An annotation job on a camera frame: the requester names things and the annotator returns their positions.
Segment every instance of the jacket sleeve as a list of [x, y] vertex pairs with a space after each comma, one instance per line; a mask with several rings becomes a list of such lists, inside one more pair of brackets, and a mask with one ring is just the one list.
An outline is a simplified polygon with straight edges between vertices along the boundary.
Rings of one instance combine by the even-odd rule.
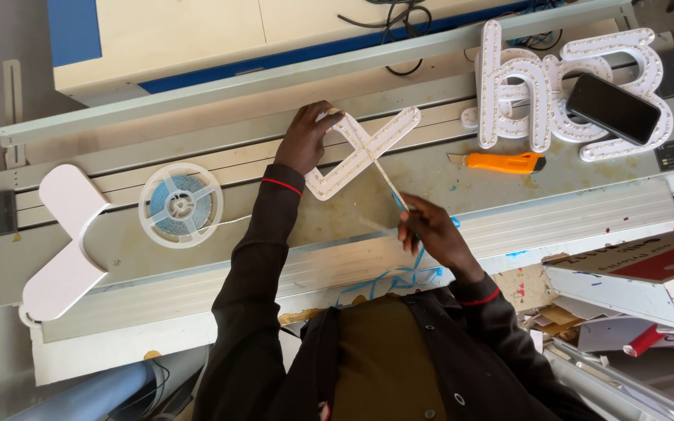
[[481, 282], [454, 281], [449, 290], [464, 309], [470, 334], [501, 358], [530, 395], [565, 421], [603, 420], [557, 380], [548, 360], [535, 349], [532, 338], [519, 328], [514, 307], [488, 274]]
[[212, 305], [217, 340], [193, 419], [261, 419], [285, 379], [275, 295], [304, 186], [303, 176], [288, 167], [270, 165], [264, 172], [248, 231]]

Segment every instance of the smartphone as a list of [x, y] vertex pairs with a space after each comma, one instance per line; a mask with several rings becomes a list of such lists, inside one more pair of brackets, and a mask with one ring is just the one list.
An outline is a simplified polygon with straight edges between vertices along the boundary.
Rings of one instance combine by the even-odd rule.
[[661, 110], [590, 73], [579, 76], [566, 109], [634, 145], [646, 145]]

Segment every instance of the cutting table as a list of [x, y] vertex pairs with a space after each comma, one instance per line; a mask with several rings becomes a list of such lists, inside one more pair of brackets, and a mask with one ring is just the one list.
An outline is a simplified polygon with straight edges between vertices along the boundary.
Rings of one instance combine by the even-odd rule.
[[[505, 39], [564, 28], [561, 44], [636, 27], [630, 0], [578, 2], [500, 23]], [[247, 223], [220, 226], [192, 249], [165, 248], [139, 224], [138, 192], [167, 163], [195, 163], [224, 188], [223, 221], [250, 214], [258, 181], [295, 110], [324, 97], [370, 133], [406, 106], [422, 110], [419, 126], [379, 158], [381, 166], [398, 189], [455, 216], [490, 273], [673, 230], [674, 169], [662, 171], [655, 152], [587, 163], [579, 158], [580, 145], [555, 140], [545, 153], [548, 165], [534, 175], [449, 162], [449, 153], [481, 151], [475, 130], [459, 121], [462, 110], [476, 106], [473, 64], [464, 53], [476, 53], [481, 25], [0, 128], [5, 148], [57, 145], [57, 159], [0, 172], [0, 192], [14, 191], [17, 215], [17, 231], [0, 235], [0, 306], [20, 303], [25, 282], [70, 240], [40, 203], [37, 188], [45, 174], [71, 163], [111, 202], [85, 234], [85, 251], [108, 275], [61, 318], [29, 323], [38, 383], [136, 361], [150, 350], [167, 354], [213, 342], [209, 308]], [[426, 59], [424, 71], [407, 79], [383, 69], [419, 58]], [[606, 60], [618, 83], [637, 74], [628, 56]], [[674, 97], [667, 102], [674, 113]], [[80, 141], [115, 147], [58, 159], [58, 145]], [[352, 149], [335, 133], [324, 145], [322, 172]], [[490, 152], [527, 148], [526, 139], [501, 139]], [[429, 256], [416, 261], [401, 252], [392, 231], [397, 222], [392, 195], [375, 168], [329, 201], [306, 192], [278, 288], [283, 320], [382, 294], [393, 288], [392, 280], [373, 279], [386, 271], [438, 267]], [[444, 280], [441, 272], [426, 273], [437, 274], [436, 283], [417, 288]], [[117, 340], [121, 347], [104, 346]]]

